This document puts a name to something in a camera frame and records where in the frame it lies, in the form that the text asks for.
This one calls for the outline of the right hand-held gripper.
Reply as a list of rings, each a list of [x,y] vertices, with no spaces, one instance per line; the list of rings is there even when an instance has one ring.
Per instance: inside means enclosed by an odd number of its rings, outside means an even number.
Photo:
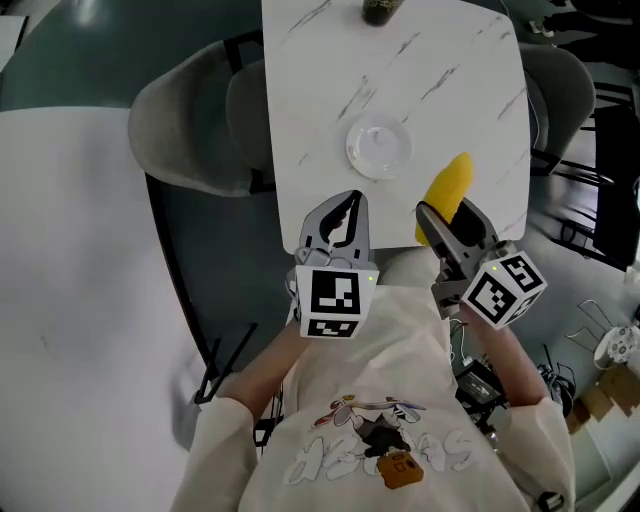
[[[451,223],[421,201],[416,220],[445,261],[432,286],[443,318],[465,304],[498,330],[523,316],[547,288],[529,256],[511,241],[498,242],[491,221],[471,200],[463,199]],[[477,259],[468,264],[469,258]]]

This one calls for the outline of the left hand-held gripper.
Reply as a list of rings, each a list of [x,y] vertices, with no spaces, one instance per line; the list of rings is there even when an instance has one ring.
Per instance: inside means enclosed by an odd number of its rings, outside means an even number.
[[[368,201],[358,190],[330,197],[304,219],[287,275],[292,315],[304,338],[351,340],[363,327],[379,278],[370,253]],[[325,251],[345,251],[356,262]]]

